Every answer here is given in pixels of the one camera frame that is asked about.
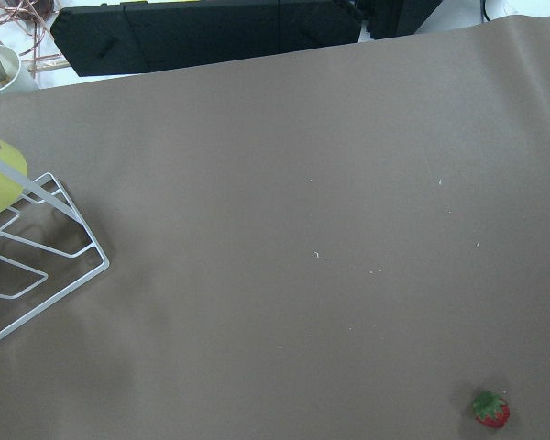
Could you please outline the paper cup with whisk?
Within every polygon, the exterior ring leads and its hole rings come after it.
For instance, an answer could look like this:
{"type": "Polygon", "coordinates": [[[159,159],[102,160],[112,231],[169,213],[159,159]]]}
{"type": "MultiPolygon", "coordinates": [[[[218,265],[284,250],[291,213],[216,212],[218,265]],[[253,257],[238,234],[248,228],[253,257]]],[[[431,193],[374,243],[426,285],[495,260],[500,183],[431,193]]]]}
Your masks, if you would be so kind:
{"type": "Polygon", "coordinates": [[[0,45],[0,96],[34,92],[38,88],[19,56],[0,45]]]}

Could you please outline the black tripod case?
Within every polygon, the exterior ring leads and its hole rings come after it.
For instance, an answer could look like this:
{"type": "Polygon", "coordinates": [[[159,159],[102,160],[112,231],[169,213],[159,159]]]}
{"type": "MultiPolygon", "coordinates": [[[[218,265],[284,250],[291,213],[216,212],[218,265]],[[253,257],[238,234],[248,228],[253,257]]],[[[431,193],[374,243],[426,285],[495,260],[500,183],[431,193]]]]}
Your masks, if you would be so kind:
{"type": "Polygon", "coordinates": [[[183,1],[64,7],[50,32],[81,76],[161,72],[413,34],[436,1],[183,1]]]}

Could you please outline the red strawberry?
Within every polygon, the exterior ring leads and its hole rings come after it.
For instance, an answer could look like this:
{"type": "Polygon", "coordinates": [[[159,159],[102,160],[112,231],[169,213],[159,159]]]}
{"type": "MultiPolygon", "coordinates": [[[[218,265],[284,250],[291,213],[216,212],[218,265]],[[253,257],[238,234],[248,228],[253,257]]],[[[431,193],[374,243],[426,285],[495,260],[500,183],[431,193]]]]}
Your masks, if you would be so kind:
{"type": "Polygon", "coordinates": [[[507,401],[492,391],[483,391],[471,403],[475,420],[493,429],[502,428],[510,418],[507,401]]]}

